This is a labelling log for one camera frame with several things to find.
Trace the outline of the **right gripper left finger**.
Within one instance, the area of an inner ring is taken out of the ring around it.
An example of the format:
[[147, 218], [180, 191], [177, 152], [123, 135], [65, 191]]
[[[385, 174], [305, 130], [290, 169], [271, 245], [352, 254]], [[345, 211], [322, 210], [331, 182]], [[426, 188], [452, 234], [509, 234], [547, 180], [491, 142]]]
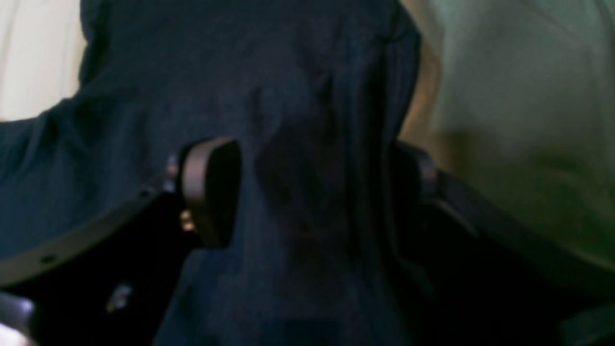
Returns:
[[27, 346], [149, 346], [189, 254], [233, 237], [235, 138], [192, 144], [127, 201], [1, 261], [1, 325]]

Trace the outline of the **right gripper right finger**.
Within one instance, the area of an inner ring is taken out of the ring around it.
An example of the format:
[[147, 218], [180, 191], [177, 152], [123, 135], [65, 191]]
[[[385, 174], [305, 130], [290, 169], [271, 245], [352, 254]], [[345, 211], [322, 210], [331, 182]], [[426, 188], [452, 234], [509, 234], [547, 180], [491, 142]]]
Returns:
[[417, 147], [392, 147], [392, 248], [420, 346], [612, 346], [614, 274], [534, 234]]

